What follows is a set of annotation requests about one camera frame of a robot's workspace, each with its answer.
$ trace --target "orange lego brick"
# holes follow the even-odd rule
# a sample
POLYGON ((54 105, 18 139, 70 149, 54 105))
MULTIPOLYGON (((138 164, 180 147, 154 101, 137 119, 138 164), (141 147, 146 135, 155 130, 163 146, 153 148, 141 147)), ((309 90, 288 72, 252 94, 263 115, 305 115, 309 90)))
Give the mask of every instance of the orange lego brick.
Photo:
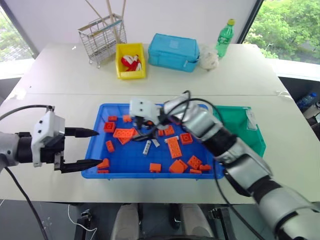
POLYGON ((118 140, 119 140, 119 142, 120 142, 122 145, 125 145, 126 143, 130 142, 131 138, 128 138, 128 137, 119 137, 118 140))
POLYGON ((181 143, 183 145, 186 145, 186 144, 192 144, 193 142, 193 139, 192 139, 192 136, 190 133, 186 132, 186 133, 181 133, 180 134, 180 140, 181 140, 181 143))
POLYGON ((135 130, 134 128, 127 129, 127 128, 116 128, 113 133, 114 138, 125 138, 130 139, 132 138, 135 130))
POLYGON ((172 174, 182 174, 184 171, 184 165, 179 160, 175 160, 169 167, 169 172, 172 174))
POLYGON ((209 164, 200 165, 199 166, 199 170, 201 170, 201 171, 210 171, 211 170, 211 166, 209 164))
POLYGON ((169 126, 164 130, 164 134, 165 134, 166 136, 175 134, 175 130, 174 130, 174 128, 173 128, 171 125, 169 125, 169 126))
POLYGON ((193 169, 198 169, 199 166, 202 164, 202 161, 198 159, 195 155, 190 157, 188 164, 193 168, 193 169))
POLYGON ((164 135, 164 131, 159 129, 158 130, 158 135, 159 135, 159 137, 162 137, 164 135))
POLYGON ((116 124, 114 122, 106 121, 104 123, 103 130, 105 133, 113 133, 116 129, 116 124))
POLYGON ((109 170, 97 170, 96 173, 97 174, 108 174, 109 170))
POLYGON ((165 139, 164 142, 166 142, 168 144, 171 158, 175 159, 175 158, 182 157, 182 153, 180 150, 177 136, 169 137, 169 138, 165 139))
POLYGON ((124 123, 131 123, 132 122, 132 119, 131 119, 129 114, 128 115, 123 115, 122 119, 123 119, 124 123))
POLYGON ((160 163, 150 163, 149 170, 151 173, 160 173, 161 172, 161 164, 160 163))
POLYGON ((200 170, 195 170, 195 169, 190 169, 191 174, 202 174, 202 171, 200 170))
POLYGON ((108 149, 108 152, 109 152, 109 153, 113 153, 113 152, 115 151, 115 147, 114 147, 114 145, 112 144, 112 141, 111 141, 111 140, 107 141, 107 142, 105 143, 105 145, 106 145, 106 148, 108 149))
POLYGON ((109 159, 108 158, 103 159, 102 163, 98 164, 96 167, 99 170, 110 167, 109 159))
POLYGON ((116 122, 118 120, 117 116, 108 116, 108 122, 116 122))
POLYGON ((132 137, 134 137, 135 135, 138 135, 139 133, 137 132, 137 130, 133 127, 133 134, 132 134, 132 137))
MULTIPOLYGON (((137 130, 134 127, 131 128, 131 129, 133 130, 132 137, 138 134, 137 130)), ((125 145, 126 143, 130 142, 132 137, 130 137, 130 138, 128 138, 128 137, 118 137, 118 140, 122 145, 125 145)))
POLYGON ((183 169, 184 169, 184 171, 185 171, 185 170, 187 170, 188 165, 187 165, 187 164, 185 164, 185 162, 184 162, 184 161, 182 161, 181 159, 178 159, 178 161, 183 165, 183 169))

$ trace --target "white plastic bag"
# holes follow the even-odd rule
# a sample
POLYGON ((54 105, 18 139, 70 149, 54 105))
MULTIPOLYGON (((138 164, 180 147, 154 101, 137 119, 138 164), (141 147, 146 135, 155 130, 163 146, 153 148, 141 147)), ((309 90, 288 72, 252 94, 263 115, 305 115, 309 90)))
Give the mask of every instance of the white plastic bag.
POLYGON ((200 47, 199 66, 207 71, 215 69, 219 65, 219 56, 215 49, 206 45, 200 47))

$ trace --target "green plastic bottle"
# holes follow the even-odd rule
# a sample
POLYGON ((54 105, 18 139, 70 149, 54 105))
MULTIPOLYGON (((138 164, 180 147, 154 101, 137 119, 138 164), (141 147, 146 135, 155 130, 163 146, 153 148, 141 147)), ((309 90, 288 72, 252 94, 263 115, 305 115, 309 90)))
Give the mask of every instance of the green plastic bottle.
POLYGON ((232 37, 234 36, 234 25, 235 20, 229 19, 227 25, 224 27, 224 29, 221 30, 218 42, 216 43, 215 49, 218 51, 218 56, 223 57, 226 52, 227 48, 231 42, 232 37))

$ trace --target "bottle cap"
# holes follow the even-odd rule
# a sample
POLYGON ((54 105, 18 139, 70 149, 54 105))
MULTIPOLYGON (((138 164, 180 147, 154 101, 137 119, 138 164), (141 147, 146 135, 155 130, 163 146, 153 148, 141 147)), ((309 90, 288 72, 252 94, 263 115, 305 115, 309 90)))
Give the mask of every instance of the bottle cap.
POLYGON ((233 26, 233 25, 235 25, 235 20, 233 19, 233 18, 230 18, 229 20, 228 20, 228 25, 231 25, 231 26, 233 26))

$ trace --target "wooden stick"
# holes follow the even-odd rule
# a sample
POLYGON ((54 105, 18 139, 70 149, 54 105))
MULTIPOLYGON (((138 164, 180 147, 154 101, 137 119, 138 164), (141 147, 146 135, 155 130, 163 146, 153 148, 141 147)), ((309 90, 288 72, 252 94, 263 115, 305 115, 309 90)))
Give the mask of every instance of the wooden stick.
POLYGON ((127 2, 127 0, 123 0, 123 6, 122 6, 122 12, 121 12, 121 18, 122 19, 124 19, 126 2, 127 2))
POLYGON ((121 21, 121 26, 120 26, 119 38, 121 38, 121 31, 122 31, 122 28, 124 25, 124 15, 125 15, 126 2, 127 2, 127 0, 123 0, 123 6, 122 6, 122 12, 121 12, 122 21, 121 21))
MULTIPOLYGON (((108 11, 109 11, 111 23, 114 24, 114 23, 115 23, 114 15, 113 15, 113 13, 112 13, 111 5, 110 5, 110 1, 109 1, 109 0, 106 0, 106 5, 107 5, 107 7, 108 7, 108 11)), ((113 34, 114 34, 114 36, 115 36, 115 41, 116 41, 116 43, 118 44, 118 43, 120 43, 120 41, 119 41, 119 36, 118 36, 118 34, 117 34, 117 30, 116 30, 115 26, 113 26, 112 28, 113 28, 113 34)))
POLYGON ((89 4, 89 6, 92 8, 92 10, 98 15, 98 17, 102 20, 102 22, 108 26, 108 24, 106 23, 106 21, 103 19, 103 17, 97 12, 97 10, 94 8, 94 6, 91 5, 90 2, 88 2, 88 0, 85 0, 87 4, 89 4))

